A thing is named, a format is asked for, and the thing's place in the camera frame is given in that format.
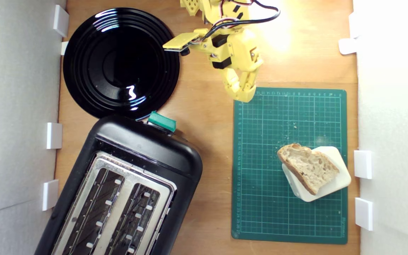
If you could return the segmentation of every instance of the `black toaster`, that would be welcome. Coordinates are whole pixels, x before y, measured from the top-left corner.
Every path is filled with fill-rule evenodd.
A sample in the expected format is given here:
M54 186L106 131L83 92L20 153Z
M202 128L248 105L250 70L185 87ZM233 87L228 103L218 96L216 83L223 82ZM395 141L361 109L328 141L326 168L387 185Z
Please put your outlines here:
M158 121L102 118L35 254L169 254L201 173L198 152Z

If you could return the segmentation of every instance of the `cutting mat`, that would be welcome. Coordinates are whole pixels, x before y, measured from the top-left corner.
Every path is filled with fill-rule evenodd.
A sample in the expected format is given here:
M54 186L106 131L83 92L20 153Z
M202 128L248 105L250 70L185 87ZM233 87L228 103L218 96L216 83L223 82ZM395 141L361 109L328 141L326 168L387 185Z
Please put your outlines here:
M310 203L295 197L277 157L293 142L335 146L347 165L346 92L260 87L235 102L233 238L346 244L347 188Z

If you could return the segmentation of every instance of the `wooden surface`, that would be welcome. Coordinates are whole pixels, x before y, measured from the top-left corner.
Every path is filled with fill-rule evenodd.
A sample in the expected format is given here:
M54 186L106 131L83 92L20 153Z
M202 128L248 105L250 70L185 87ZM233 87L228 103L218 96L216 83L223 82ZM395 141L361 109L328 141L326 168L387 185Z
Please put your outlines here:
M232 239L231 177L233 102L226 95L218 72L207 58L191 53L181 58L180 80L159 113L173 118L186 139L199 148L204 169L201 181L175 242L173 255L188 254L297 254L358 255L360 230L355 225L354 197L359 194L353 177L353 153L358 146L357 76L355 56L341 56L338 40L349 35L351 0L264 0L282 10L267 24L252 25L259 35L265 64L258 86L345 89L348 103L349 186L348 244L316 245ZM205 27L200 16L191 17L178 0L68 0L69 33L87 18L114 7L133 7L162 19L174 34ZM62 189L96 119L70 97L61 77L59 122L63 148L58 150L56 178Z

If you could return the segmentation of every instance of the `small white plate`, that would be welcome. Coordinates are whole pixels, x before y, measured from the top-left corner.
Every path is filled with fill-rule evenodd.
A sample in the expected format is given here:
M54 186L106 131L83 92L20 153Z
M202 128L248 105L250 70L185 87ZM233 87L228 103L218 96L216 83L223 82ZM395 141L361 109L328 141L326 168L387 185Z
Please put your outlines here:
M292 191L294 192L294 195L296 195L298 198L305 202L314 201L320 197L326 196L337 190L345 188L349 186L350 182L352 181L352 178L350 178L350 173L347 170L347 167L345 166L344 160L336 147L321 146L313 149L313 151L319 151L324 153L328 157L328 159L340 170L340 173L331 182L322 186L317 192L317 194L314 196L311 195L311 193L308 192L305 189L305 187L303 187L303 185L300 183L297 177L295 177L295 175L291 171L289 171L285 164L283 164L282 165L283 172L286 175L286 178L288 179L288 182L290 184L290 187L292 188Z

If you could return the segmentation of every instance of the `glossy black plate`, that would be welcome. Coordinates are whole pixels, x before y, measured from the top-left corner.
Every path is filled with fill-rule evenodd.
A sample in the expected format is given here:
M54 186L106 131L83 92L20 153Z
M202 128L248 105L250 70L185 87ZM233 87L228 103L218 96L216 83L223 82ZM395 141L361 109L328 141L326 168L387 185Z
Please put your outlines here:
M172 38L162 21L144 11L97 13L69 40L66 86L76 103L97 118L114 113L144 118L168 100L177 84L178 53L162 48Z

